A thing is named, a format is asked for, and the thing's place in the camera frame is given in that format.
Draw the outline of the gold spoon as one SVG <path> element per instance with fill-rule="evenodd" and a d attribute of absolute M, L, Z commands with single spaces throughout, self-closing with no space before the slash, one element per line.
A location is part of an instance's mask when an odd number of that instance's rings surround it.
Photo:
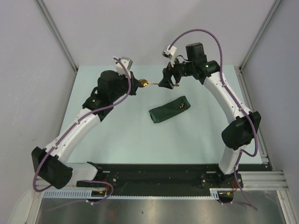
<path fill-rule="evenodd" d="M 148 82 L 146 79 L 140 79 L 139 80 L 139 82 L 140 82 L 140 88 L 144 88 L 144 87 L 146 87 L 147 85 L 158 85 L 158 83 L 152 83 L 152 82 Z"/>

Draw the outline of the dark green cloth napkin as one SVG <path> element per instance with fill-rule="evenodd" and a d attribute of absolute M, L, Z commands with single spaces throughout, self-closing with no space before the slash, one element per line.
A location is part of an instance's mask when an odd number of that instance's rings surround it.
<path fill-rule="evenodd" d="M 185 107 L 183 109 L 180 109 L 181 103 L 185 104 Z M 164 104 L 162 106 L 153 108 L 149 110 L 149 115 L 154 122 L 161 123 L 164 122 L 170 118 L 173 118 L 184 111 L 188 110 L 191 107 L 189 101 L 187 100 L 186 96 L 181 96 L 167 104 Z"/>

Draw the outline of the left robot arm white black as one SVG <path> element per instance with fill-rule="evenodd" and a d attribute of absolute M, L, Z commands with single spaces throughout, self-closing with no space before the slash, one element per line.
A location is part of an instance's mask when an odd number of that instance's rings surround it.
<path fill-rule="evenodd" d="M 133 72 L 106 70 L 100 74 L 97 86 L 82 105 L 72 124 L 44 148 L 35 147 L 31 153 L 35 171 L 33 188 L 40 177 L 51 187 L 61 189 L 69 182 L 89 182 L 99 186 L 103 174 L 90 162 L 68 165 L 67 161 L 83 138 L 128 96 L 134 96 L 140 81 Z"/>

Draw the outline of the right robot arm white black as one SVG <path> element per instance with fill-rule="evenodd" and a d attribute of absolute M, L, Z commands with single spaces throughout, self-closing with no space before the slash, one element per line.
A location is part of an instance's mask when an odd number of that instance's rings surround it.
<path fill-rule="evenodd" d="M 202 43 L 187 45 L 186 52 L 187 61 L 180 62 L 177 48 L 166 47 L 162 55 L 170 61 L 163 69 L 163 78 L 158 85 L 173 89 L 182 77 L 194 77 L 214 96 L 228 121 L 228 126 L 221 133 L 225 149 L 215 181 L 220 187 L 227 187 L 236 174 L 241 153 L 245 152 L 251 141 L 257 140 L 261 115 L 252 112 L 241 102 L 231 89 L 220 65 L 215 60 L 207 60 Z"/>

